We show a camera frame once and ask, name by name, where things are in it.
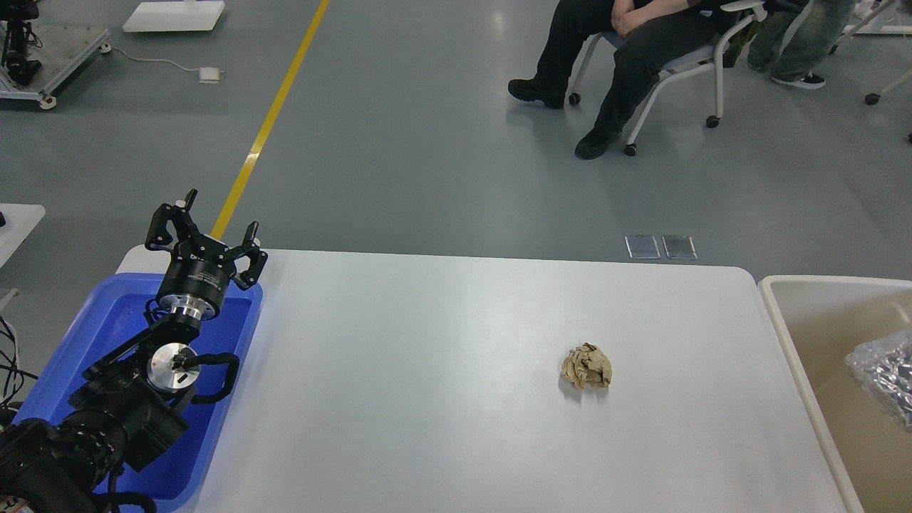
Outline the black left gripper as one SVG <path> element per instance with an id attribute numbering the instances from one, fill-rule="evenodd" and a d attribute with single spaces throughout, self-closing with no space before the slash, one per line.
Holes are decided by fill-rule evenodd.
<path id="1" fill-rule="evenodd" d="M 268 254 L 258 243 L 258 221 L 248 224 L 239 246 L 203 242 L 203 234 L 191 218 L 197 195 L 198 190 L 189 190 L 180 204 L 161 204 L 151 217 L 145 247 L 170 252 L 170 263 L 156 295 L 160 308 L 189 304 L 201 312 L 220 312 L 230 280 L 238 289 L 250 289 L 258 283 Z M 238 271 L 239 259 L 248 261 L 247 269 Z"/>

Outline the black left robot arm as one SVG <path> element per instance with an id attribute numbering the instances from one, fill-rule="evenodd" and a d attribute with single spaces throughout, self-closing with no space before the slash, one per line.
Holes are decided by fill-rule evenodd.
<path id="1" fill-rule="evenodd" d="M 73 412 L 58 425 L 39 418 L 2 430 L 2 502 L 16 511 L 118 512 L 124 504 L 154 512 L 148 494 L 118 492 L 128 465 L 141 471 L 190 428 L 188 405 L 215 405 L 234 390 L 241 358 L 196 353 L 202 324 L 216 318 L 230 283 L 257 285 L 267 253 L 259 224 L 231 247 L 203 234 L 191 218 L 196 190 L 162 204 L 145 238 L 150 251 L 170 255 L 156 296 L 146 304 L 147 327 L 82 373 L 69 397 Z"/>

